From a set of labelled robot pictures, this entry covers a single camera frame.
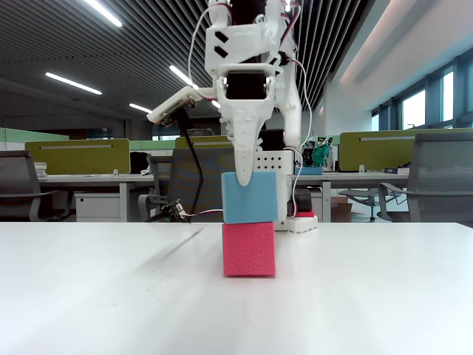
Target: office chair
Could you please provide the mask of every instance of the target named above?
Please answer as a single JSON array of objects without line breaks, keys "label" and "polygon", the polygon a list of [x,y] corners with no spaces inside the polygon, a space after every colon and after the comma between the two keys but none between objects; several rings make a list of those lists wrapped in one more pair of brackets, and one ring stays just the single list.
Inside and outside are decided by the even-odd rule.
[{"label": "office chair", "polygon": [[45,222],[69,215],[73,193],[64,213],[52,213],[52,194],[41,192],[35,165],[27,150],[0,152],[0,221]]},{"label": "office chair", "polygon": [[[388,212],[389,192],[407,196],[408,212]],[[407,191],[379,185],[381,212],[391,222],[473,223],[473,133],[418,133]]]},{"label": "office chair", "polygon": [[160,178],[160,175],[161,177],[163,175],[169,175],[172,157],[152,156],[151,154],[148,154],[146,160],[148,161],[149,168],[153,173],[154,195],[141,195],[145,196],[142,198],[143,202],[140,202],[140,198],[138,199],[138,206],[142,220],[147,220],[149,218],[152,209],[159,210],[161,206],[168,203],[167,194],[169,179]]},{"label": "office chair", "polygon": [[367,191],[348,189],[338,194],[346,196],[350,200],[361,203],[362,205],[369,206],[371,208],[370,222],[373,223],[375,221],[375,207],[379,206],[379,202],[375,200],[375,197],[378,196],[377,189],[368,189]]},{"label": "office chair", "polygon": [[[195,212],[208,209],[222,208],[222,180],[224,172],[235,171],[234,149],[232,148],[202,148],[196,149],[200,167],[203,172],[203,186],[200,191],[199,201]],[[156,182],[157,174],[154,172],[155,185],[163,190],[161,181]],[[191,212],[195,192],[199,184],[199,174],[189,149],[175,149],[172,153],[171,171],[167,196],[141,195],[138,201],[142,220],[147,220],[153,206],[160,208],[167,202],[180,199],[187,213]],[[222,222],[222,213],[202,214],[192,218],[193,222]]]}]

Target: red sponge block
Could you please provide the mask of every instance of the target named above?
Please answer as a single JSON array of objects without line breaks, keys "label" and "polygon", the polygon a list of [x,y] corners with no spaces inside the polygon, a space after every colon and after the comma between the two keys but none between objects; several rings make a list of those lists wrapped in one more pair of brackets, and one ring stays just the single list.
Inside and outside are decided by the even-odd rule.
[{"label": "red sponge block", "polygon": [[274,223],[223,224],[225,276],[275,276]]}]

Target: ceiling light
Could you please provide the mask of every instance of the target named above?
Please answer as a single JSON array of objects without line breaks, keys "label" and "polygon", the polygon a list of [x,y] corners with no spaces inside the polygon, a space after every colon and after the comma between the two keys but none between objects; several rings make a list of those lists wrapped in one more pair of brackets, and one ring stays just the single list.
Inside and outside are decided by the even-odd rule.
[{"label": "ceiling light", "polygon": [[121,27],[122,24],[117,20],[116,17],[114,17],[111,13],[109,13],[105,8],[100,5],[96,0],[85,0],[92,6],[94,9],[96,9],[99,13],[101,13],[107,20],[112,22],[115,26]]},{"label": "ceiling light", "polygon": [[133,107],[134,109],[140,109],[141,111],[144,111],[146,113],[151,113],[152,111],[150,109],[147,109],[145,107],[141,107],[135,104],[130,104],[130,107]]},{"label": "ceiling light", "polygon": [[46,76],[48,76],[50,78],[53,78],[53,79],[56,79],[56,80],[59,80],[59,81],[62,81],[63,83],[73,85],[74,87],[78,87],[82,90],[90,91],[90,92],[93,92],[94,94],[97,94],[97,95],[102,95],[102,93],[100,91],[96,90],[96,89],[93,89],[91,87],[86,87],[85,85],[82,85],[82,84],[75,83],[74,81],[62,78],[61,76],[57,76],[55,74],[51,74],[50,72],[47,72]]},{"label": "ceiling light", "polygon": [[172,70],[179,78],[181,78],[187,85],[192,85],[195,90],[198,90],[199,87],[196,84],[193,84],[191,79],[185,76],[180,70],[178,70],[174,65],[170,65],[169,69]]}]

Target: cardboard box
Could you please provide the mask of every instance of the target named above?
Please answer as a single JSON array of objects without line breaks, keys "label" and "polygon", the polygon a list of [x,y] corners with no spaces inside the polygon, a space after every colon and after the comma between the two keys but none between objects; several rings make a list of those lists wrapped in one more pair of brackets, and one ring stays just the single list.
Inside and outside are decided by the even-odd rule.
[{"label": "cardboard box", "polygon": [[332,197],[332,222],[350,223],[352,221],[352,204],[348,197]]}]

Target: chair leg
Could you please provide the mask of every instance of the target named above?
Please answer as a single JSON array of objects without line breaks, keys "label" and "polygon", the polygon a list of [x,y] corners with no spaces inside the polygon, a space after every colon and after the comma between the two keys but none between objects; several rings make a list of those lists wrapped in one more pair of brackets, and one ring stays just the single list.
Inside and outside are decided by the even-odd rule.
[{"label": "chair leg", "polygon": [[375,207],[371,206],[371,217],[370,217],[370,223],[375,222]]}]

